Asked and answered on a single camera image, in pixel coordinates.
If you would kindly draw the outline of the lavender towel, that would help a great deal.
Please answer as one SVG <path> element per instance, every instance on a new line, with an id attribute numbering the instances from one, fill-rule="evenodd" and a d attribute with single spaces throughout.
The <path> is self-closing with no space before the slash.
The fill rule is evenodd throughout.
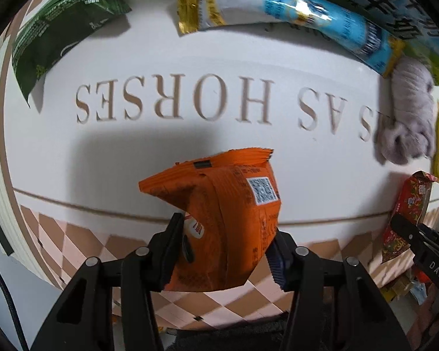
<path id="1" fill-rule="evenodd" d="M 434 80 L 418 59 L 402 56 L 392 71 L 393 122 L 379 131 L 382 158 L 396 165 L 435 154 Z"/>

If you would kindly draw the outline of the green snack packet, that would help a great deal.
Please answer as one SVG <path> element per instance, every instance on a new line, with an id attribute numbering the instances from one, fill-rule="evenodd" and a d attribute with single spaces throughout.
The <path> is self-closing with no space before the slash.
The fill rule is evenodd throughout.
<path id="1" fill-rule="evenodd" d="M 124 0 L 49 0 L 13 45 L 11 65 L 23 97 L 73 47 L 130 11 Z"/>

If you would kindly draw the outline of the orange snack packet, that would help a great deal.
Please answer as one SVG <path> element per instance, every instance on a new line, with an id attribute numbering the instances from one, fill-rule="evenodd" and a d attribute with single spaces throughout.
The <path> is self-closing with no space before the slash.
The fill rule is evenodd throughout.
<path id="1" fill-rule="evenodd" d="M 281 199 L 268 148 L 229 150 L 175 166 L 138 183 L 182 210 L 185 250 L 166 286 L 203 293 L 246 283 L 277 232 Z"/>

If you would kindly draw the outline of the light blue snack packet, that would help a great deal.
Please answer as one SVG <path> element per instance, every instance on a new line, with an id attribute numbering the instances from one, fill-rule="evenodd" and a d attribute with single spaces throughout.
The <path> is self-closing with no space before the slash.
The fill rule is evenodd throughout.
<path id="1" fill-rule="evenodd" d="M 177 0 L 182 33 L 231 25 L 288 22 L 314 29 L 387 76 L 404 42 L 363 16 L 326 0 Z"/>

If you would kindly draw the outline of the red snack bag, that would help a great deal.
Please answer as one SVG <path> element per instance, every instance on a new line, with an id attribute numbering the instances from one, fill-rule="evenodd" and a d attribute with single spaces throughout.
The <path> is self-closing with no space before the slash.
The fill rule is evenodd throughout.
<path id="1" fill-rule="evenodd" d="M 417 171 L 402 184 L 390 219 L 400 214 L 410 223 L 418 225 L 425 217 L 431 198 L 431 188 L 438 179 L 430 173 Z M 382 235 L 382 264 L 400 256 L 409 248 L 408 241 L 392 229 L 391 222 Z"/>

